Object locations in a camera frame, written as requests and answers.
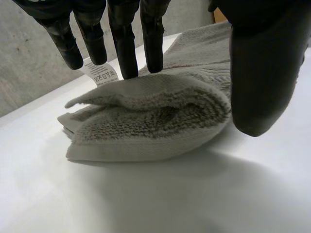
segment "towel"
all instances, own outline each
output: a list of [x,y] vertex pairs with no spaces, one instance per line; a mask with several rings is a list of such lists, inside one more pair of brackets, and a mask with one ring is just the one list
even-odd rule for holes
[[231,117],[228,22],[180,34],[164,68],[99,86],[66,104],[89,106],[58,118],[69,160],[156,161],[193,150]]

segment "towel fold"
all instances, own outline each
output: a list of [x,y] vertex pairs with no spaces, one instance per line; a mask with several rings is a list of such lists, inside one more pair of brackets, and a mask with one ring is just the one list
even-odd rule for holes
[[65,106],[90,104],[58,118],[71,136],[67,158],[155,161],[178,156],[218,134],[231,116],[230,24],[182,33],[164,55],[164,69],[143,68]]

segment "robot finger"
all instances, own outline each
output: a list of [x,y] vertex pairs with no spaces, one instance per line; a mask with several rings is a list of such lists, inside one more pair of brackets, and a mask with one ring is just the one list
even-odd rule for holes
[[140,19],[142,24],[147,68],[151,73],[163,69],[163,34],[162,17],[171,0],[141,0]]
[[132,22],[139,0],[108,0],[108,17],[124,79],[138,76]]
[[88,54],[95,65],[107,61],[104,33],[100,20],[103,16],[105,0],[72,0],[75,19],[80,28]]

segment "gray towel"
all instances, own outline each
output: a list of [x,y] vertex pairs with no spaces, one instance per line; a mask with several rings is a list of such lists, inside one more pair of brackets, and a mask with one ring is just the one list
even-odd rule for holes
[[155,161],[204,144],[229,121],[230,24],[190,30],[164,55],[164,69],[109,83],[71,100],[90,106],[58,118],[72,136],[67,158]]

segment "white tag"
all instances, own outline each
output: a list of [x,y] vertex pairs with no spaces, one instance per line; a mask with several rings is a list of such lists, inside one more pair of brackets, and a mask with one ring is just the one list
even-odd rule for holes
[[89,57],[84,59],[83,62],[83,67],[80,70],[89,76],[97,86],[119,80],[116,71],[108,63],[96,66]]

